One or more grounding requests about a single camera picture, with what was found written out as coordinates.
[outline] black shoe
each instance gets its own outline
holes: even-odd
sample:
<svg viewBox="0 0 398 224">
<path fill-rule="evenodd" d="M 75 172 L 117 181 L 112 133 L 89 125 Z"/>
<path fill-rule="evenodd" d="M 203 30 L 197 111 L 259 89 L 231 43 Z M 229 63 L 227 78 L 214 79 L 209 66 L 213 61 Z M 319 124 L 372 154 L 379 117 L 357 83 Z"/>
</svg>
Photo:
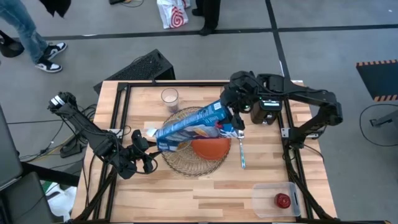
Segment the black shoe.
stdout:
<svg viewBox="0 0 398 224">
<path fill-rule="evenodd" d="M 199 11 L 199 9 L 192 9 L 192 15 L 194 16 L 203 16 L 203 13 Z"/>
<path fill-rule="evenodd" d="M 35 65 L 36 68 L 43 70 L 49 73 L 56 73 L 61 72 L 62 66 L 57 65 L 56 63 L 52 63 L 49 60 L 45 59 L 44 57 L 40 58 L 37 64 Z"/>
<path fill-rule="evenodd" d="M 49 46 L 45 49 L 44 51 L 44 57 L 47 60 L 51 60 L 53 59 L 57 54 L 63 52 L 66 48 L 68 47 L 68 45 L 66 43 L 59 43 L 57 45 L 51 45 L 49 44 Z"/>
<path fill-rule="evenodd" d="M 210 34 L 214 34 L 215 30 L 214 29 L 210 29 L 209 27 L 203 27 L 201 30 L 199 30 L 199 35 L 202 36 L 207 36 Z"/>
</svg>

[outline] wooden table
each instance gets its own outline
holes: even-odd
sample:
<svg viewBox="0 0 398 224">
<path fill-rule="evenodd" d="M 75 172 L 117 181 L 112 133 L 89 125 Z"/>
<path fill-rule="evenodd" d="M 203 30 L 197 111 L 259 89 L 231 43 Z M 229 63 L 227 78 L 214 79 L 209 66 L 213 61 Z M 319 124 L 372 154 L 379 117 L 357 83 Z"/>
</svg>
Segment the wooden table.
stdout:
<svg viewBox="0 0 398 224">
<path fill-rule="evenodd" d="M 108 129 L 116 96 L 115 81 L 103 83 L 94 123 Z M 126 124 L 134 129 L 159 128 L 170 116 L 160 99 L 166 87 L 133 87 Z M 220 87 L 174 87 L 179 92 L 180 107 L 206 106 L 219 99 Z M 118 114 L 120 126 L 124 95 L 122 93 Z M 310 108 L 304 103 L 290 102 L 294 123 L 300 126 L 311 118 Z M 118 177 L 113 204 L 112 222 L 290 222 L 293 217 L 259 218 L 252 210 L 252 187 L 258 183 L 287 182 L 287 171 L 282 159 L 280 130 L 273 125 L 252 124 L 249 114 L 242 115 L 246 124 L 244 155 L 246 169 L 241 168 L 239 143 L 233 139 L 231 150 L 221 167 L 202 177 L 184 177 L 172 171 L 163 158 L 157 158 L 159 168 L 151 175 L 134 175 L 129 180 Z M 124 146 L 131 144 L 130 134 L 123 139 Z M 306 144 L 319 150 L 316 140 Z M 318 203 L 331 216 L 336 216 L 328 179 L 322 159 L 318 154 L 302 149 L 302 162 L 308 189 Z M 85 170 L 88 172 L 93 152 L 88 149 Z M 102 162 L 96 158 L 91 171 L 89 196 L 97 191 Z M 72 217 L 77 217 L 85 206 L 86 189 L 81 175 Z M 100 218 L 104 217 L 107 192 L 101 204 Z M 303 200 L 300 200 L 305 217 Z"/>
</svg>

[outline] wicker basket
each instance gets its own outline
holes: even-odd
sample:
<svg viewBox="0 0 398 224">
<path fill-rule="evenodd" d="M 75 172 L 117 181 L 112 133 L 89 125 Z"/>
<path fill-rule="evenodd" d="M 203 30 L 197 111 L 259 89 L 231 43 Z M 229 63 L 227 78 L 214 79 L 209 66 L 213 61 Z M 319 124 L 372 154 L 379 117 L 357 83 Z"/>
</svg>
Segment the wicker basket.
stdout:
<svg viewBox="0 0 398 224">
<path fill-rule="evenodd" d="M 170 116 L 165 121 L 164 125 L 173 124 L 200 109 L 201 107 L 182 109 Z M 217 170 L 217 168 L 219 168 L 226 159 L 228 153 L 219 160 L 209 161 L 198 157 L 191 147 L 191 141 L 187 141 L 181 142 L 175 152 L 163 152 L 162 155 L 167 165 L 169 165 L 169 167 L 175 172 L 188 177 L 199 177 Z"/>
</svg>

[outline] clear drinking glass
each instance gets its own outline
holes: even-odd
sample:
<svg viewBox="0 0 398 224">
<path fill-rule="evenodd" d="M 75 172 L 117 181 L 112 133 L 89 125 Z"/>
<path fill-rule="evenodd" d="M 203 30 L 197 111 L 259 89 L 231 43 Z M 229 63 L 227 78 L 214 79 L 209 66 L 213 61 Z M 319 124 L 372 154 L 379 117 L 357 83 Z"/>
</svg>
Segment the clear drinking glass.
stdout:
<svg viewBox="0 0 398 224">
<path fill-rule="evenodd" d="M 178 111 L 178 91 L 173 88 L 167 88 L 162 92 L 162 100 L 171 113 Z"/>
</svg>

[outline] concrete floor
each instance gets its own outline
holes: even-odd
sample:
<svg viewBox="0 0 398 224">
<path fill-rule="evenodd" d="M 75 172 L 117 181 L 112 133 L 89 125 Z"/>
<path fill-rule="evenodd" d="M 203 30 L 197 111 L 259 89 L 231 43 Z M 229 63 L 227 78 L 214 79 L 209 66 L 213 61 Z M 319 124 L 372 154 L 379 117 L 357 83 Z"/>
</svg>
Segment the concrete floor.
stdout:
<svg viewBox="0 0 398 224">
<path fill-rule="evenodd" d="M 110 6 L 105 0 L 73 1 L 65 19 L 52 18 L 38 1 L 23 2 L 42 35 L 65 36 L 69 48 L 54 60 L 64 66 L 62 73 L 54 75 L 35 69 L 26 53 L 18 58 L 0 57 L 0 103 L 8 122 L 56 119 L 46 108 L 58 91 L 72 92 L 83 107 L 96 103 L 93 85 L 153 49 L 159 49 L 170 60 L 180 80 L 225 79 L 238 70 L 280 73 L 271 33 L 68 40 L 68 35 L 175 32 L 198 30 L 203 25 L 203 19 L 192 17 L 189 10 L 188 24 L 177 30 L 163 30 L 154 0 L 146 0 L 136 9 Z M 272 6 L 278 27 L 398 21 L 395 0 L 278 0 L 272 1 Z M 223 1 L 220 29 L 270 27 L 263 0 Z M 0 21 L 0 28 L 17 36 L 4 21 Z M 374 103 L 355 69 L 356 62 L 398 58 L 398 30 L 289 32 L 281 33 L 280 38 L 291 78 L 335 92 L 343 106 L 343 124 L 329 127 L 320 139 L 338 216 L 343 220 L 398 222 L 398 147 L 377 147 L 363 139 L 359 114 Z M 369 110 L 364 120 L 392 109 Z M 363 125 L 374 141 L 395 143 L 396 130 L 391 126 L 374 130 L 368 122 Z M 26 155 L 45 148 L 59 126 L 59 122 L 18 124 L 10 125 L 10 129 L 16 147 Z M 69 135 L 71 132 L 63 128 L 55 144 Z M 82 156 L 50 156 L 36 164 L 52 167 Z"/>
</svg>

